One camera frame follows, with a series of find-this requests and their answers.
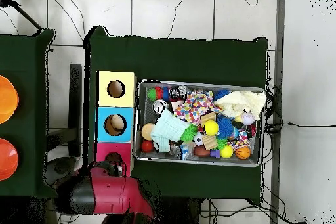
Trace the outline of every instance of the light blue knitted toy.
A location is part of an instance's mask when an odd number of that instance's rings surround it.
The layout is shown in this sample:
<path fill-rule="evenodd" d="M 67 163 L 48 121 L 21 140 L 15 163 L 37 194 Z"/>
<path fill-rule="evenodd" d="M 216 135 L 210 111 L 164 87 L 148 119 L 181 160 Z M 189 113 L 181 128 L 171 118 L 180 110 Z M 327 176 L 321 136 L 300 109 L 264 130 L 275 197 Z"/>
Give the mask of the light blue knitted toy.
<path fill-rule="evenodd" d="M 169 152 L 169 140 L 177 142 L 180 140 L 184 131 L 189 127 L 190 123 L 174 117 L 168 109 L 165 109 L 150 134 L 153 139 L 154 147 L 158 152 Z"/>

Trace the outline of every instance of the pink box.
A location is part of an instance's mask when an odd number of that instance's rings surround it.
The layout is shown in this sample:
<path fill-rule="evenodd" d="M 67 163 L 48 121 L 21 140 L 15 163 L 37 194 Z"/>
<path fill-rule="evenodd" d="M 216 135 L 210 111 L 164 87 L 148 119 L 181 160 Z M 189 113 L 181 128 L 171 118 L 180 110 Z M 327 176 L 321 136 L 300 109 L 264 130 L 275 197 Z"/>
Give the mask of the pink box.
<path fill-rule="evenodd" d="M 133 168 L 132 144 L 99 142 L 97 144 L 96 161 L 104 161 L 105 157 L 111 152 L 120 154 L 123 162 L 126 165 L 126 176 L 130 177 Z"/>

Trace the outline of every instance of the table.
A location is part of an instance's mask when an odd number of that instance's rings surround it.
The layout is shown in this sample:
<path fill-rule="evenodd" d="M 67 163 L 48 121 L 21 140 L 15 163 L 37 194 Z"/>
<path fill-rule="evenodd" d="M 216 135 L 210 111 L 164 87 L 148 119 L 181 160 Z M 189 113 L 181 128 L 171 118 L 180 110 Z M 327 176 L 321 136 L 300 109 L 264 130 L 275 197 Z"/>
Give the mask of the table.
<path fill-rule="evenodd" d="M 185 40 L 109 37 L 102 26 L 85 38 L 84 124 L 93 161 L 96 71 L 134 72 L 138 79 L 265 87 L 266 38 Z M 163 196 L 249 198 L 260 204 L 261 166 L 243 168 L 135 160 L 132 177 L 158 185 Z"/>

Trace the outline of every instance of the hole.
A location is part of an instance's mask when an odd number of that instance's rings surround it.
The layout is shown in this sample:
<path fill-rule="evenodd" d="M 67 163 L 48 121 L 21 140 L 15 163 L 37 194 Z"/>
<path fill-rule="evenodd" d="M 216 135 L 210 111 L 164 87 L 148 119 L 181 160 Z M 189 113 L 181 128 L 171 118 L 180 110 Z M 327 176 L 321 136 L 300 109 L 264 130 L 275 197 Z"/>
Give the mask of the hole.
<path fill-rule="evenodd" d="M 109 115 L 105 120 L 104 129 L 111 136 L 119 136 L 126 129 L 126 120 L 119 114 Z"/>
<path fill-rule="evenodd" d="M 111 152 L 107 156 L 105 156 L 105 160 L 107 162 L 122 162 L 123 159 L 121 158 L 121 155 L 117 152 Z"/>
<path fill-rule="evenodd" d="M 110 97 L 122 97 L 125 94 L 125 85 L 119 80 L 111 81 L 108 84 L 108 94 Z"/>

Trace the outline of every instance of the blue box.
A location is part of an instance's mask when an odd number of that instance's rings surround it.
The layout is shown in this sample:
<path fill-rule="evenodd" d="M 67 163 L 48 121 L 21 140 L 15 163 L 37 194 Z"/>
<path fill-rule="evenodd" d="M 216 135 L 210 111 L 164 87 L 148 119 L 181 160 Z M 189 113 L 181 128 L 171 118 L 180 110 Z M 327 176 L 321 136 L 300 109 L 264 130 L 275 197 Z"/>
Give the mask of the blue box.
<path fill-rule="evenodd" d="M 108 116 L 118 114 L 126 121 L 126 128 L 120 135 L 110 135 L 105 130 Z M 98 142 L 131 142 L 133 132 L 133 108 L 98 107 Z"/>

